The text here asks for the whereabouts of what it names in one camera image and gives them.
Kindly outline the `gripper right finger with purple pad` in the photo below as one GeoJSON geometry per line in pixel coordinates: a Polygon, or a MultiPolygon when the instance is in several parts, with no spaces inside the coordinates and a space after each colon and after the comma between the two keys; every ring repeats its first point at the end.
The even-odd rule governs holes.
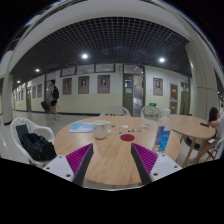
{"type": "Polygon", "coordinates": [[[131,154],[143,185],[181,170],[181,167],[165,153],[157,154],[135,143],[131,144],[131,154]]]}

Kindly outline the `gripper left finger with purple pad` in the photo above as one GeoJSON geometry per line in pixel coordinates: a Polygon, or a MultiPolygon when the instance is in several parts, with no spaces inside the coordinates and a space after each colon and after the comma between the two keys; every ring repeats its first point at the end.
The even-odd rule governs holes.
{"type": "Polygon", "coordinates": [[[93,144],[88,144],[67,156],[58,155],[44,170],[81,186],[92,156],[93,144]]]}

